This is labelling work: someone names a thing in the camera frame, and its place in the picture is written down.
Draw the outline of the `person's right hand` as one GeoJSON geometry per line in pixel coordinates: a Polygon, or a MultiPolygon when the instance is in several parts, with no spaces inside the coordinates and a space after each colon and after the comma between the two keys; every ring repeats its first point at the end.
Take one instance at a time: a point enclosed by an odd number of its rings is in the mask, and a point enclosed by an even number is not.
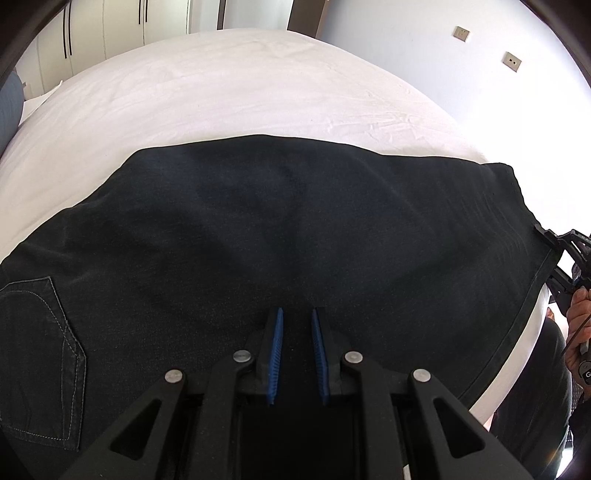
{"type": "Polygon", "coordinates": [[[564,359],[575,381],[586,390],[590,386],[585,383],[579,373],[582,358],[579,346],[590,339],[590,312],[590,293],[586,288],[581,287],[574,293],[571,306],[567,311],[568,336],[564,359]]]}

